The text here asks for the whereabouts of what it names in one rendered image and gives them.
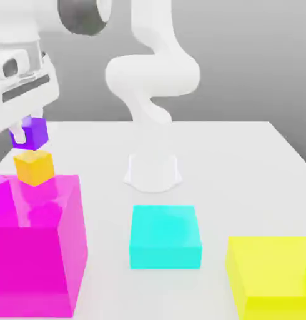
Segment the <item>large magenta box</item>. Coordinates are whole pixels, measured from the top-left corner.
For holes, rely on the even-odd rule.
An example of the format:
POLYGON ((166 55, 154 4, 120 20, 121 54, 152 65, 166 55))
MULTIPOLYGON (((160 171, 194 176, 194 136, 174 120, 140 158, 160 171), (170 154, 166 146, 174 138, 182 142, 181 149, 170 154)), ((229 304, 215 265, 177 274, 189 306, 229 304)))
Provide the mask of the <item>large magenta box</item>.
POLYGON ((0 318, 71 318, 87 257, 78 176, 0 175, 0 318))

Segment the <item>small purple cube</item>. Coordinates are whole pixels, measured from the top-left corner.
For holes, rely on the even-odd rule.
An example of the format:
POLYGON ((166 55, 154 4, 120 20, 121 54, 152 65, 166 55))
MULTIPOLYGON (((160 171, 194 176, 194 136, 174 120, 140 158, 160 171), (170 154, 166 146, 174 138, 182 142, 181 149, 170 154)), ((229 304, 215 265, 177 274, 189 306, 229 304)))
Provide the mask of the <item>small purple cube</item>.
POLYGON ((9 132, 14 148, 37 150, 49 140, 46 119, 43 117, 25 117, 22 120, 22 128, 26 135, 26 142, 22 144, 17 143, 14 139, 14 134, 9 132))

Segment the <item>small orange cube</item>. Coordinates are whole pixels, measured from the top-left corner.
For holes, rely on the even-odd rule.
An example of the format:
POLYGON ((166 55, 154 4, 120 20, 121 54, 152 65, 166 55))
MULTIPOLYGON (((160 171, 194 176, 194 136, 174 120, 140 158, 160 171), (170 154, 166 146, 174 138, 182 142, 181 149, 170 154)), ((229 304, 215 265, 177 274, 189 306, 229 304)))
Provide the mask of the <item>small orange cube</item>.
POLYGON ((30 186, 38 186, 55 176, 52 154, 28 150, 14 156, 17 177, 30 186))

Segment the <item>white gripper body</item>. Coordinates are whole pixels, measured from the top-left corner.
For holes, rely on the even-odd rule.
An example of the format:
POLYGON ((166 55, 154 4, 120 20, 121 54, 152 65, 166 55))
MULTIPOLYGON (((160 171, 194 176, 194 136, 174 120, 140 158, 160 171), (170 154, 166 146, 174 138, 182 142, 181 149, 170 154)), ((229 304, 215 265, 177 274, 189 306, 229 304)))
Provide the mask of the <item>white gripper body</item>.
POLYGON ((52 103, 58 97, 59 84, 53 72, 13 88, 0 83, 0 132, 52 103))

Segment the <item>large yellow box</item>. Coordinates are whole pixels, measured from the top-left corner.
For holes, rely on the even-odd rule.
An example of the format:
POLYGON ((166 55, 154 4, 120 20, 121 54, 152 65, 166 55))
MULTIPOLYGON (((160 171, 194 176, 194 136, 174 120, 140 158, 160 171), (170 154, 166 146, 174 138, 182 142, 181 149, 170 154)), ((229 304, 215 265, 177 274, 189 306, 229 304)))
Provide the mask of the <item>large yellow box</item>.
POLYGON ((306 320, 306 237, 230 237, 225 266, 239 320, 306 320))

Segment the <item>large cyan box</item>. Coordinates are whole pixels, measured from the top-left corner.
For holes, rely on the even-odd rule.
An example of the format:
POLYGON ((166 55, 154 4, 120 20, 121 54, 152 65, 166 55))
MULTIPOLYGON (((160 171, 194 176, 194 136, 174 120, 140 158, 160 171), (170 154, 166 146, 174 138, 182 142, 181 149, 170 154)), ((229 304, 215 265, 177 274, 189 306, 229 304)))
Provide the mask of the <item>large cyan box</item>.
POLYGON ((202 241, 192 205, 135 205, 129 241, 132 269, 199 269, 202 241))

